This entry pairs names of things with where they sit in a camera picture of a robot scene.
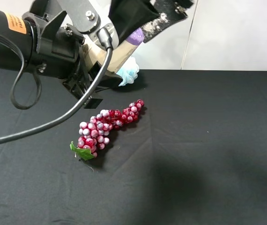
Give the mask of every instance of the robotic arm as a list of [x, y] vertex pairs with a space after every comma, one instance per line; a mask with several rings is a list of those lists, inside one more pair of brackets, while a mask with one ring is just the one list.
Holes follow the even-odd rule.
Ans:
[[[0, 68], [16, 71], [21, 68], [10, 92], [13, 105], [24, 110], [38, 102], [42, 89], [40, 75], [58, 78], [78, 99], [61, 117], [27, 131], [0, 137], [0, 144], [50, 129], [69, 119], [82, 106], [96, 108], [102, 99], [95, 90], [110, 63], [113, 49], [139, 27], [149, 41], [172, 24], [186, 19], [185, 10], [193, 4], [191, 0], [150, 2], [112, 0], [109, 16], [102, 15], [93, 0], [34, 0], [22, 18], [0, 11]], [[169, 23], [165, 21], [162, 29], [155, 30], [156, 20], [166, 12]], [[73, 25], [61, 27], [67, 14]], [[107, 51], [103, 66], [92, 81], [83, 58], [84, 35]], [[15, 86], [24, 72], [33, 74], [37, 84], [36, 100], [29, 106], [17, 103], [14, 96]]]

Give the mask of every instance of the black cloth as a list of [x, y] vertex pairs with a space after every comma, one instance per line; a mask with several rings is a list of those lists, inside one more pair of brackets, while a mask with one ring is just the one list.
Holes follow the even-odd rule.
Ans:
[[[75, 102], [42, 77], [39, 103], [15, 109], [15, 72], [0, 70], [0, 136], [55, 119]], [[24, 76], [21, 103], [34, 99]], [[267, 225], [267, 72], [142, 70], [38, 135], [0, 145], [0, 225]], [[101, 109], [142, 98], [138, 123], [84, 163], [71, 141]]]

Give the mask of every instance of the purple object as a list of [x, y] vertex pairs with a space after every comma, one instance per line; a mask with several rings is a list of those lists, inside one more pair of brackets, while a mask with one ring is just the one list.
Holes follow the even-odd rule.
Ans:
[[126, 41], [132, 45], [140, 45], [144, 40], [144, 33], [141, 28], [135, 30]]

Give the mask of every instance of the white wall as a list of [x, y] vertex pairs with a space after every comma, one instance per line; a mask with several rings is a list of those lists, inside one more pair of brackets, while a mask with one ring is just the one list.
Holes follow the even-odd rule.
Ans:
[[267, 1], [199, 0], [182, 69], [267, 70]]

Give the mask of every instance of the black cable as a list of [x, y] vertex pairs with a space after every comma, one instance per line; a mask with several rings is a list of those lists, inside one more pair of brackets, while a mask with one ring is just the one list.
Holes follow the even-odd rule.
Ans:
[[112, 45], [111, 45], [111, 36], [110, 36], [109, 32], [107, 31], [107, 29], [102, 28], [98, 32], [98, 37], [102, 41], [102, 43], [105, 43], [105, 45], [107, 46], [106, 47], [106, 51], [107, 51], [106, 57], [105, 57], [104, 63], [102, 65], [102, 67], [100, 68], [97, 76], [95, 77], [94, 81], [89, 86], [87, 91], [84, 93], [84, 95], [81, 97], [81, 99], [68, 112], [66, 112], [64, 115], [58, 117], [57, 119], [55, 119], [51, 122], [45, 123], [39, 127], [25, 130], [25, 131], [22, 131], [22, 132], [19, 132], [16, 134], [0, 137], [0, 144], [6, 143], [6, 142], [11, 142], [11, 141], [21, 139], [21, 138], [24, 138], [27, 136], [35, 135], [37, 133], [40, 133], [40, 132], [48, 130], [52, 127], [55, 127], [55, 126], [61, 124], [62, 122], [66, 121], [67, 119], [69, 119], [71, 116], [73, 116], [84, 105], [84, 103], [88, 100], [88, 98], [91, 96], [91, 94], [93, 93], [95, 88], [100, 83], [103, 75], [105, 74], [105, 72], [109, 66], [109, 63], [111, 61], [111, 56], [113, 53], [113, 49], [112, 49]]
[[35, 79], [36, 86], [37, 86], [36, 99], [31, 105], [21, 105], [15, 99], [15, 88], [16, 88], [16, 85], [18, 84], [18, 82], [19, 82], [19, 80], [22, 77], [23, 72], [24, 72], [24, 64], [25, 64], [24, 56], [23, 56], [20, 48], [17, 45], [15, 45], [12, 41], [10, 41], [9, 39], [7, 39], [1, 35], [0, 35], [0, 44], [7, 47], [11, 51], [13, 51], [20, 58], [21, 63], [22, 63], [21, 69], [19, 70], [19, 73], [18, 73], [18, 75], [14, 81], [14, 84], [12, 86], [12, 89], [10, 91], [11, 102], [17, 109], [22, 109], [22, 110], [29, 109], [29, 108], [33, 107], [39, 101], [39, 99], [41, 97], [41, 92], [42, 92], [42, 84], [41, 84], [41, 80], [40, 80], [39, 76], [37, 75], [37, 68], [35, 69], [35, 71], [33, 73], [33, 77]]

